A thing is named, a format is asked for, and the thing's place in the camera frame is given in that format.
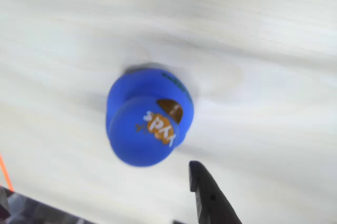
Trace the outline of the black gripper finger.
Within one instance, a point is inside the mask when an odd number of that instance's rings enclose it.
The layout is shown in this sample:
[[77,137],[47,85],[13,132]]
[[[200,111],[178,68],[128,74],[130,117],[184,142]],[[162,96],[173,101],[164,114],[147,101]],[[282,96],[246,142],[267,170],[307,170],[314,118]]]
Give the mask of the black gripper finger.
[[1,223],[87,223],[87,220],[1,187]]
[[201,162],[189,162],[189,179],[190,191],[195,193],[198,223],[242,223],[212,175]]

